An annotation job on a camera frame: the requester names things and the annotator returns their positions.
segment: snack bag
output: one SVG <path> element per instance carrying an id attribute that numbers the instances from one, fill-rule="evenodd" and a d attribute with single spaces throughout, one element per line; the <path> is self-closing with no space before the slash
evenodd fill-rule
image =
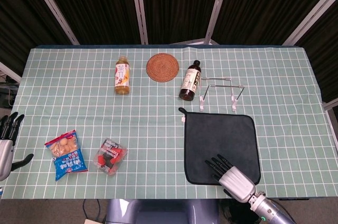
<path id="1" fill-rule="evenodd" d="M 126 154 L 126 148 L 112 141 L 110 138 L 106 138 L 94 156 L 93 163 L 108 175 L 114 175 Z"/>
<path id="2" fill-rule="evenodd" d="M 53 154 L 56 181 L 67 173 L 88 171 L 75 130 L 62 134 L 44 145 Z"/>

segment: red food package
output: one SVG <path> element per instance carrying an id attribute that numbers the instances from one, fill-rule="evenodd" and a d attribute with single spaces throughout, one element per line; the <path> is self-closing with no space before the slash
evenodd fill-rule
<path id="1" fill-rule="evenodd" d="M 126 148 L 106 138 L 94 156 L 93 164 L 108 175 L 114 175 L 126 154 Z"/>

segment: table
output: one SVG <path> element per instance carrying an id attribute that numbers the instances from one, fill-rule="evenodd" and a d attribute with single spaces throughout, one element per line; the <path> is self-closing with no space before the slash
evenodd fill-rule
<path id="1" fill-rule="evenodd" d="M 179 107 L 199 111 L 178 98 L 182 77 L 193 60 L 203 77 L 231 77 L 245 85 L 237 114 L 256 124 L 261 165 L 258 190 L 269 197 L 338 195 L 338 163 L 321 106 L 320 89 L 302 48 L 204 49 L 56 47 L 32 49 L 13 111 L 25 114 L 15 160 L 33 161 L 1 183 L 3 198 L 225 198 L 220 186 L 189 184 L 184 174 L 184 124 Z M 148 59 L 158 52 L 175 56 L 177 77 L 151 80 Z M 120 55 L 130 61 L 130 95 L 114 94 L 114 68 Z M 204 112 L 230 113 L 225 89 L 210 89 Z M 89 172 L 55 182 L 52 155 L 44 143 L 76 129 Z M 115 176 L 90 160 L 106 138 L 125 145 L 128 155 Z"/>

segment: blue snack package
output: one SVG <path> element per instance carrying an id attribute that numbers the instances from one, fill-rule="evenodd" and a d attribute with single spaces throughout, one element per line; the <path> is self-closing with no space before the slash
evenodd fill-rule
<path id="1" fill-rule="evenodd" d="M 44 144 L 53 154 L 55 180 L 67 173 L 88 171 L 75 130 L 71 130 Z"/>

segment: black curtain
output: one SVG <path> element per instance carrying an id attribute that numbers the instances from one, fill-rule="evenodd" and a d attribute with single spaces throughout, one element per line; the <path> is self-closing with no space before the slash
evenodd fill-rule
<path id="1" fill-rule="evenodd" d="M 212 39 L 281 45 L 319 0 L 224 0 Z"/>
<path id="2" fill-rule="evenodd" d="M 140 44 L 134 0 L 55 0 L 80 44 Z"/>
<path id="3" fill-rule="evenodd" d="M 144 0 L 149 44 L 205 37 L 215 0 Z"/>
<path id="4" fill-rule="evenodd" d="M 338 98 L 338 1 L 296 43 L 308 55 L 324 102 Z"/>
<path id="5" fill-rule="evenodd" d="M 20 76 L 31 48 L 70 44 L 44 0 L 0 0 L 0 59 Z"/>

